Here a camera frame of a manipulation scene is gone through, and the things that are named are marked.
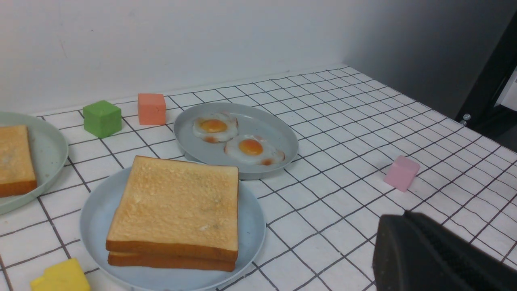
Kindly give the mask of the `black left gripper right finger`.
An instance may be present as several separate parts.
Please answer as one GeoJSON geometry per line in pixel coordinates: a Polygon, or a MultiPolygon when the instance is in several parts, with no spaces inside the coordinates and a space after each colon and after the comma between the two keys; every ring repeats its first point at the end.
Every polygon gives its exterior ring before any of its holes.
{"type": "Polygon", "coordinates": [[[404,212],[452,273],[475,291],[515,291],[516,271],[423,213],[404,212]]]}

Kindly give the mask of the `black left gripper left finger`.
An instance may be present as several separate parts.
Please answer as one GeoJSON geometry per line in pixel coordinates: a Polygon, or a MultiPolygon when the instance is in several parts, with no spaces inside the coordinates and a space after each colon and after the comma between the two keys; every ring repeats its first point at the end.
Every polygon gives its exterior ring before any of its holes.
{"type": "Polygon", "coordinates": [[[379,291],[474,291],[438,258],[404,214],[380,218],[372,268],[379,291]]]}

